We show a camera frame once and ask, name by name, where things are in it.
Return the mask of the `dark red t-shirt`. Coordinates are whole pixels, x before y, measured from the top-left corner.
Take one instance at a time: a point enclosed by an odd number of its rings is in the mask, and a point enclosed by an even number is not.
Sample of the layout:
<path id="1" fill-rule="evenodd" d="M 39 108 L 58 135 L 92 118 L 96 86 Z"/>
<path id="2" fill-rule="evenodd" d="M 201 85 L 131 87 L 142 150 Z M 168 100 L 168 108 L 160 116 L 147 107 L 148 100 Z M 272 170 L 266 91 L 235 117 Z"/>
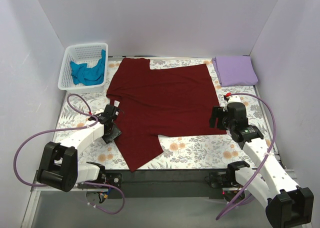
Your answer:
<path id="1" fill-rule="evenodd" d="M 150 60 L 124 58 L 106 92 L 118 102 L 115 123 L 121 131 L 115 144 L 130 171 L 159 156 L 159 136 L 221 135 L 210 127 L 212 109 L 219 105 L 206 64 L 151 69 Z"/>

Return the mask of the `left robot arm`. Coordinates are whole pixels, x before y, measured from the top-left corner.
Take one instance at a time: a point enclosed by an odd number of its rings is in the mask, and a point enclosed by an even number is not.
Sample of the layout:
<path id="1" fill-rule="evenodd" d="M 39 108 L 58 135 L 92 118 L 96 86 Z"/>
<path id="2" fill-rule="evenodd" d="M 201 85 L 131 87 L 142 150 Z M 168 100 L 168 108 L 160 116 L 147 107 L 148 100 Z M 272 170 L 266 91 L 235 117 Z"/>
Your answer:
<path id="1" fill-rule="evenodd" d="M 42 153 L 37 182 L 64 192 L 84 182 L 90 182 L 95 188 L 103 187 L 107 181 L 106 168 L 96 162 L 79 164 L 78 155 L 96 140 L 109 144 L 121 135 L 115 124 L 119 112 L 118 107 L 108 104 L 103 112 L 87 121 L 84 129 L 60 142 L 48 142 Z"/>

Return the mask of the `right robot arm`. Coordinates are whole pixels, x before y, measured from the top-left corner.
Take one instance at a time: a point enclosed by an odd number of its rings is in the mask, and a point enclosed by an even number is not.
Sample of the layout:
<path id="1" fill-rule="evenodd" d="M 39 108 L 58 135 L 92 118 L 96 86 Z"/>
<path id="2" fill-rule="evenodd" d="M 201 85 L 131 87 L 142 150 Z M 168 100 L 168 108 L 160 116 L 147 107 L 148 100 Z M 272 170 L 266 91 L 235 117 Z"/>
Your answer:
<path id="1" fill-rule="evenodd" d="M 259 201 L 273 228 L 292 228 L 311 222 L 314 194 L 293 180 L 268 150 L 260 130 L 249 124 L 243 103 L 213 107 L 209 124 L 212 128 L 229 131 L 255 164 L 256 176 L 246 162 L 230 163 L 226 180 L 232 187 L 242 185 Z"/>

